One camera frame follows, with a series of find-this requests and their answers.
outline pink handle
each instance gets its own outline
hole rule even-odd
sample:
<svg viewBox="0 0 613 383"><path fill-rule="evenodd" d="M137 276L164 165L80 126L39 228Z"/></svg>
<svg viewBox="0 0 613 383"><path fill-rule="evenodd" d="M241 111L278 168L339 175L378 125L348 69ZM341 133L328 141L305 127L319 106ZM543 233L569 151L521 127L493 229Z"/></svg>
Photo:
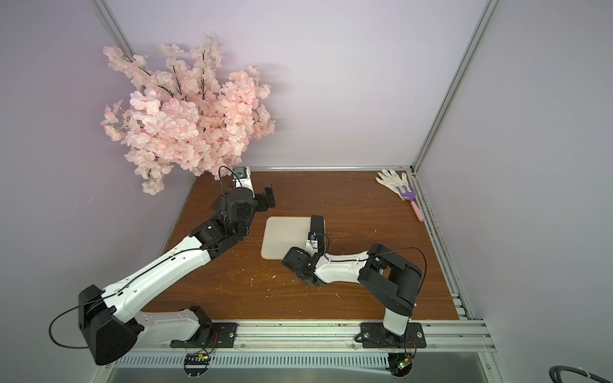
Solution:
<svg viewBox="0 0 613 383"><path fill-rule="evenodd" d="M411 201L411 206L413 207L413 211L415 212L415 215L417 216L417 219L419 220L419 222L424 222L425 221L424 214L421 212L421 210L419 209L419 206L415 203L415 201Z"/></svg>

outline pink flower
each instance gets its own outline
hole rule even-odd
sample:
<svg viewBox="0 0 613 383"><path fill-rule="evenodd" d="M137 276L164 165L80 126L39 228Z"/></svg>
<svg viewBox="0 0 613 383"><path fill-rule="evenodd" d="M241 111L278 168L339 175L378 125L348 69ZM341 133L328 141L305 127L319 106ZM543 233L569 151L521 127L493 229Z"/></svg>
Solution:
<svg viewBox="0 0 613 383"><path fill-rule="evenodd" d="M149 142L151 136L147 133L136 133L133 131L129 131L126 134L126 142L128 145L133 146L137 149L144 149L145 145Z"/></svg>
<svg viewBox="0 0 613 383"><path fill-rule="evenodd" d="M257 96L265 99L270 95L270 85L264 84L257 89Z"/></svg>
<svg viewBox="0 0 613 383"><path fill-rule="evenodd" d="M111 138L111 140L113 141L119 141L122 139L121 134L119 133L119 130L115 129L112 126L105 126L104 127L104 132Z"/></svg>
<svg viewBox="0 0 613 383"><path fill-rule="evenodd" d="M151 180L143 182L143 192L155 195L164 190L164 183L162 180Z"/></svg>
<svg viewBox="0 0 613 383"><path fill-rule="evenodd" d="M157 48L160 50L160 52L162 52L164 56L167 56L167 57L176 57L177 55L180 55L181 53L185 52L184 50L180 49L177 44L172 44L172 45L158 44Z"/></svg>
<svg viewBox="0 0 613 383"><path fill-rule="evenodd" d="M123 111L121 101L107 107L102 125L112 140L130 146L125 157L137 165L135 173L146 180L143 191L150 194L164 189L172 164L195 175L216 175L221 165L241 163L252 138L275 129L258 99L268 97L270 85L260 85L256 68L231 73L221 87L215 77L221 64L215 40L191 50L192 67L177 58L183 53L178 45L161 45L160 50L169 70L150 73L144 68L146 56L130 58L118 48L104 48L109 67L145 88L131 94L129 109Z"/></svg>
<svg viewBox="0 0 613 383"><path fill-rule="evenodd" d="M133 57L134 64L138 65L139 67L145 66L147 64L147 62L145 61L147 56L134 55Z"/></svg>

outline wooden tabletop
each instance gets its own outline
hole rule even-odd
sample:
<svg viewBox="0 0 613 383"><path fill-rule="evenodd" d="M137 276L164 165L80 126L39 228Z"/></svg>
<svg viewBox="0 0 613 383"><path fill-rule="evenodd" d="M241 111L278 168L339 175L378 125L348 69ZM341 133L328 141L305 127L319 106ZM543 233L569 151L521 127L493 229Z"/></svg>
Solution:
<svg viewBox="0 0 613 383"><path fill-rule="evenodd" d="M310 287L279 260L261 257L268 217L317 214L326 220L330 254L355 254L370 249L373 243L391 250L408 246L423 250L428 269L413 319L458 319L424 224L416 219L408 202L378 184L375 176L375 172L254 172L251 177L256 193L272 182L276 207L256 214L243 242L170 286L144 311L178 311L196 305L217 320L382 320L383 305L360 284ZM169 249L211 216L210 205L217 196L219 186L211 175L197 179ZM424 270L417 251L398 254Z"/></svg>

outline white glove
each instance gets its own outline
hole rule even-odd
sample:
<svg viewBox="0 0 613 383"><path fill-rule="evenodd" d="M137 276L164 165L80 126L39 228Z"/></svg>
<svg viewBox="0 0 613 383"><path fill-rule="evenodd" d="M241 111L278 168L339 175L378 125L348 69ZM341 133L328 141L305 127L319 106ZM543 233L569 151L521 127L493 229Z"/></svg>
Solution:
<svg viewBox="0 0 613 383"><path fill-rule="evenodd" d="M386 188L390 189L394 193L398 194L398 196L402 199L402 195L400 195L400 191L398 191L399 186L406 186L407 190L409 188L409 180L406 177L406 173L402 173L402 178L398 176L398 174L391 170L388 172L383 169L382 173L378 173L381 179L375 177L375 180Z"/></svg>

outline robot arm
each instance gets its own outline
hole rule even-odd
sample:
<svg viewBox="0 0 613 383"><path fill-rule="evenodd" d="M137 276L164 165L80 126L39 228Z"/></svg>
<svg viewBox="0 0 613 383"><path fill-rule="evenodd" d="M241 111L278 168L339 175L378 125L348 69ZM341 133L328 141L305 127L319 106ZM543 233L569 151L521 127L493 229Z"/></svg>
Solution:
<svg viewBox="0 0 613 383"><path fill-rule="evenodd" d="M104 289L87 287L78 296L79 329L98 365L113 362L135 344L175 339L193 347L211 337L211 321L199 308L177 313L143 313L152 299L191 271L242 241L256 212L275 206L271 185L255 194L249 168L234 170L236 185L213 206L215 214L179 244L137 272Z"/></svg>
<svg viewBox="0 0 613 383"><path fill-rule="evenodd" d="M379 244L358 254L330 255L325 252L325 236L323 217L311 217L307 247L317 252L293 247L281 263L311 286L339 281L360 283L385 306L383 327L397 336L404 335L419 293L422 271ZM383 272L388 268L391 270L386 278Z"/></svg>

